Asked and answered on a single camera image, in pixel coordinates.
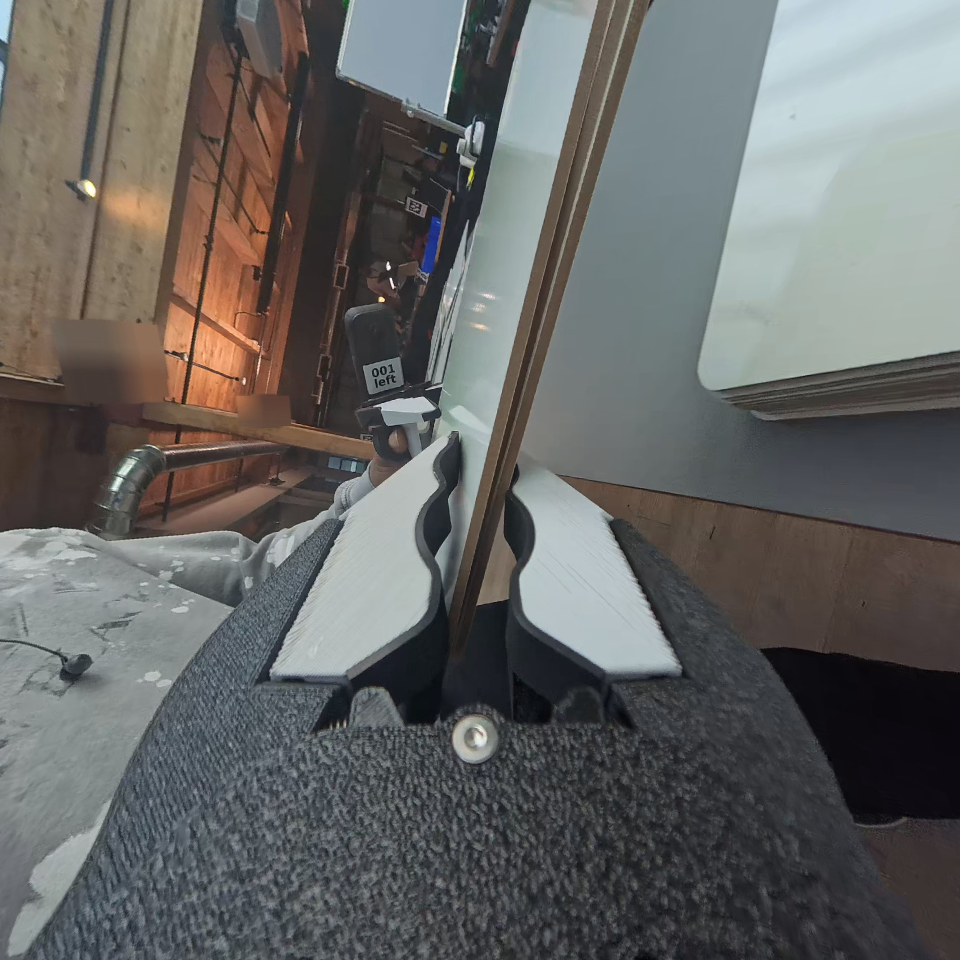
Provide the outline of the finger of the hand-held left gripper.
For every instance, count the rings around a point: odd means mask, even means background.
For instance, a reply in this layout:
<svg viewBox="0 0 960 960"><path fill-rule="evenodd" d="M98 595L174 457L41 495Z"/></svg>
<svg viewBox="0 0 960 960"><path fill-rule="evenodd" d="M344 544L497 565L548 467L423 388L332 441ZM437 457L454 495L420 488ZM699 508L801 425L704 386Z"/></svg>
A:
<svg viewBox="0 0 960 960"><path fill-rule="evenodd" d="M393 431L402 431L406 440L406 451L411 458L423 451L422 433L426 426L438 420L441 415L440 407L428 396L412 396L395 398L377 404L379 415L378 427L386 431L388 449Z"/></svg>

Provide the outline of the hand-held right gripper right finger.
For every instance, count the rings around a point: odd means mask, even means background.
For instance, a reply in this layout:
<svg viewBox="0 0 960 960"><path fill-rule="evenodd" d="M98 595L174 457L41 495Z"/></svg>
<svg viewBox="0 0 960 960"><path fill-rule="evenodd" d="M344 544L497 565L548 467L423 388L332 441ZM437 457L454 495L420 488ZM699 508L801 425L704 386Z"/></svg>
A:
<svg viewBox="0 0 960 960"><path fill-rule="evenodd" d="M524 683L676 678L682 665L612 527L559 476L520 461L505 500L508 655Z"/></svg>

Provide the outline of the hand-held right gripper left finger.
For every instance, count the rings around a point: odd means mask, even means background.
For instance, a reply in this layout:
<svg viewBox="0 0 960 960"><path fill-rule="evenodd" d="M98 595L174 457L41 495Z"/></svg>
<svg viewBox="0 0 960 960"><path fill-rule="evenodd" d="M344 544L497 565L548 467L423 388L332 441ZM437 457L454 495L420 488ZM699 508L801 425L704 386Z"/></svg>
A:
<svg viewBox="0 0 960 960"><path fill-rule="evenodd" d="M438 551L461 441L438 437L347 509L270 666L273 682L427 684L447 655Z"/></svg>

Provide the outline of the white rounded board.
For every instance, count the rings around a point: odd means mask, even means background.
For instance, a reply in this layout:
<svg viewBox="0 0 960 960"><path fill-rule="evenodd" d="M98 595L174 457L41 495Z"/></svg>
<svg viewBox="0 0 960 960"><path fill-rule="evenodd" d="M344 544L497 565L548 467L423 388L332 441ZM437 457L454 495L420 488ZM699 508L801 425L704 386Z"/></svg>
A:
<svg viewBox="0 0 960 960"><path fill-rule="evenodd" d="M459 435L438 555L462 660L522 433L649 2L530 2L510 67L442 377Z"/></svg>

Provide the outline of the stack of white panels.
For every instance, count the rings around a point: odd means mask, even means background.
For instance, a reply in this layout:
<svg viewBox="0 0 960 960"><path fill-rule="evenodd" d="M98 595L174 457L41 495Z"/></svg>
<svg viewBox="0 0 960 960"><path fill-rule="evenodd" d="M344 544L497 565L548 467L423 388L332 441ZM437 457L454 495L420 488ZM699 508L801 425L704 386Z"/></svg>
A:
<svg viewBox="0 0 960 960"><path fill-rule="evenodd" d="M958 408L957 1L777 3L698 376L763 421Z"/></svg>

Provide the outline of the light wooden beam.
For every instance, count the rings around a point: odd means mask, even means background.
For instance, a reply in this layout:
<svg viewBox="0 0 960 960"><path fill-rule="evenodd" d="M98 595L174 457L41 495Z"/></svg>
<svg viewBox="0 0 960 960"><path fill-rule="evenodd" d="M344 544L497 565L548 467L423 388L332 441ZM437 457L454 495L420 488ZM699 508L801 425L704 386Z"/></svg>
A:
<svg viewBox="0 0 960 960"><path fill-rule="evenodd" d="M202 406L172 401L147 402L141 406L141 416L144 421L154 424L246 437L340 457L370 461L375 456L374 444L369 440L299 424L255 426L241 420L238 414Z"/></svg>

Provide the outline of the grey panel with dark rim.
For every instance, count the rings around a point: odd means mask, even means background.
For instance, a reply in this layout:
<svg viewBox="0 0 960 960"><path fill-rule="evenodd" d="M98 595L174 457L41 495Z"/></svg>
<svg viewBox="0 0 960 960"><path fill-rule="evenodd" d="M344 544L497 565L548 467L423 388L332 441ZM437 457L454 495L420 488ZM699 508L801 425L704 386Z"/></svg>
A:
<svg viewBox="0 0 960 960"><path fill-rule="evenodd" d="M427 118L446 118L468 3L350 1L335 75Z"/></svg>

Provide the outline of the black clip microphone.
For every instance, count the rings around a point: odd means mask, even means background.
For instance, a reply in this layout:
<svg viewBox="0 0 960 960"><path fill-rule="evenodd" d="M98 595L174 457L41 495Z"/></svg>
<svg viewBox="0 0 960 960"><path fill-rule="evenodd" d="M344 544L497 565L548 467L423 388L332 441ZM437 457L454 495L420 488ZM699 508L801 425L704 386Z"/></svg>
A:
<svg viewBox="0 0 960 960"><path fill-rule="evenodd" d="M76 681L82 677L92 666L93 660L89 654L67 654L62 650L54 649L38 643L22 639L1 639L2 645L21 646L43 654L55 657L60 663L59 675L67 681Z"/></svg>

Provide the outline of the dark wooden counter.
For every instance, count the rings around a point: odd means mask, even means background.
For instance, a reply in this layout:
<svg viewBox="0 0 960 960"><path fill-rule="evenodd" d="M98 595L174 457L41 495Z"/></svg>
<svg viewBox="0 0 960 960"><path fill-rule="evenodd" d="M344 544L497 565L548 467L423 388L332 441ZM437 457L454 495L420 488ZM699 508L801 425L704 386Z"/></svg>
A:
<svg viewBox="0 0 960 960"><path fill-rule="evenodd" d="M137 406L70 406L61 386L2 374L2 531L85 526L104 480L149 439Z"/></svg>

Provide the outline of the black ceiling rail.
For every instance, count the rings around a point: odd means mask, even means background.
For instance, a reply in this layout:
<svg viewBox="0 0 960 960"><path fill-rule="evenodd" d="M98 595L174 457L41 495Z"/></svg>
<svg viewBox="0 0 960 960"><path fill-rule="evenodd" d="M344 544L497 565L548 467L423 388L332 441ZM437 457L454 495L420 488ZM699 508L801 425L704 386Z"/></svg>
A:
<svg viewBox="0 0 960 960"><path fill-rule="evenodd" d="M297 159L297 150L301 136L306 93L309 82L310 62L309 55L300 52L297 55L294 77L294 89L290 101L290 110L284 133L279 172L274 191L273 206L270 215L270 228L266 253L262 265L256 313L265 315L270 307L274 283L280 261L282 236L285 230L286 214L289 207L290 191L293 181L294 168Z"/></svg>

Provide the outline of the silver ventilation duct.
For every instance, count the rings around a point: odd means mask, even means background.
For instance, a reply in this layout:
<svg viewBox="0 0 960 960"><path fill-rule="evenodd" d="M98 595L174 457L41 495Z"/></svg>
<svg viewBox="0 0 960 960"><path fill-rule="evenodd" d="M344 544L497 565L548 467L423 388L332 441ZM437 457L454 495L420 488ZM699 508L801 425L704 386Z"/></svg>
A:
<svg viewBox="0 0 960 960"><path fill-rule="evenodd" d="M134 527L148 487L162 474L287 450L287 444L265 440L139 446L126 452L103 482L86 530L107 540L125 539Z"/></svg>

